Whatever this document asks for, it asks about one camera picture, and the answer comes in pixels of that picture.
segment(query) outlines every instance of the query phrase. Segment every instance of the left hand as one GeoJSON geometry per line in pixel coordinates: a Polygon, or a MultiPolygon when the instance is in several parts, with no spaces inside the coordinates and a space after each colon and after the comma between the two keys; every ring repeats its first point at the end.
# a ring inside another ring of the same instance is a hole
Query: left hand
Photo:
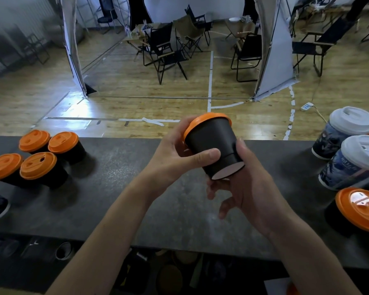
{"type": "Polygon", "coordinates": [[[198,116],[183,118],[158,145],[148,165],[134,180],[141,184],[148,194],[150,204],[184,173],[208,166],[220,158],[217,148],[192,155],[183,142],[183,134],[190,122],[198,116]]]}

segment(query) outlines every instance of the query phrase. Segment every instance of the dark countertop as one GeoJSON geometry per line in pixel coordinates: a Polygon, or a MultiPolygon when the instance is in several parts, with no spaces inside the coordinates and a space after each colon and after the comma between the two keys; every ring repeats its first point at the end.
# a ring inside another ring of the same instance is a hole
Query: dark countertop
{"type": "MultiPolygon", "coordinates": [[[[19,137],[0,136],[0,154],[18,152],[19,137]]],[[[0,194],[12,207],[0,219],[1,233],[86,240],[123,188],[152,157],[159,139],[82,138],[89,156],[72,168],[61,188],[22,190],[0,182],[0,194]]],[[[325,222],[323,210],[335,193],[318,182],[325,164],[310,151],[312,141],[246,141],[275,179],[291,207],[324,240],[343,266],[369,269],[369,237],[341,236],[325,222]]],[[[183,175],[150,207],[132,243],[277,259],[267,239],[239,210],[217,218],[227,192],[206,199],[202,169],[183,175]]]]}

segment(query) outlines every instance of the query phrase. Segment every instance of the right hand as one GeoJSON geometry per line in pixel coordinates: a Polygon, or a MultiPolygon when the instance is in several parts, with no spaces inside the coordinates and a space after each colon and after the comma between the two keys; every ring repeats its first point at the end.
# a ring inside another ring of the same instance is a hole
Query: right hand
{"type": "Polygon", "coordinates": [[[236,150],[245,167],[228,180],[208,178],[208,199],[213,200],[219,189],[230,191],[232,197],[221,203],[219,218],[224,219],[230,209],[237,207],[261,234],[269,238],[271,233],[280,232],[298,216],[243,140],[237,141],[236,150]]]}

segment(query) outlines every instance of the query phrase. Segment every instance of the power strip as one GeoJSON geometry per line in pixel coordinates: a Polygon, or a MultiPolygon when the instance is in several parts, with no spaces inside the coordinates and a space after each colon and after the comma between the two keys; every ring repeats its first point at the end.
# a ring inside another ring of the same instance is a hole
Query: power strip
{"type": "Polygon", "coordinates": [[[307,104],[304,104],[303,106],[301,106],[301,111],[307,111],[312,106],[314,106],[314,104],[312,104],[311,102],[308,102],[307,104]]]}

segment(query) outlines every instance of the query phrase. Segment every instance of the orange plastic lid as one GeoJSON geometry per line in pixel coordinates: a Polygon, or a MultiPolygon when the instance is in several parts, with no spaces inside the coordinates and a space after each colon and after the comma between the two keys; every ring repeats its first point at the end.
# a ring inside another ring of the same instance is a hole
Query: orange plastic lid
{"type": "Polygon", "coordinates": [[[336,194],[339,211],[352,224],[369,232],[369,191],[360,188],[344,188],[336,194]]]}
{"type": "Polygon", "coordinates": [[[57,157],[50,152],[40,152],[26,158],[20,166],[20,175],[26,180],[38,179],[53,169],[57,157]]]}
{"type": "Polygon", "coordinates": [[[297,288],[295,287],[293,283],[290,283],[288,285],[286,294],[287,295],[300,295],[300,293],[298,292],[297,288]]]}
{"type": "Polygon", "coordinates": [[[79,137],[76,133],[71,131],[63,131],[53,136],[49,141],[48,149],[52,153],[64,153],[74,148],[78,143],[79,137]]]}
{"type": "Polygon", "coordinates": [[[22,162],[22,156],[17,153],[0,155],[0,180],[19,169],[22,162]]]}
{"type": "Polygon", "coordinates": [[[23,152],[33,152],[48,143],[51,135],[45,130],[32,130],[19,141],[19,149],[23,152]]]}
{"type": "Polygon", "coordinates": [[[230,122],[230,125],[232,125],[231,119],[228,118],[228,116],[226,114],[223,114],[223,113],[205,113],[201,116],[198,116],[193,121],[191,121],[190,125],[188,126],[188,128],[186,129],[186,131],[183,134],[183,140],[186,139],[189,132],[191,132],[196,126],[198,126],[202,122],[207,121],[209,119],[218,118],[218,117],[227,118],[228,121],[230,122]]]}

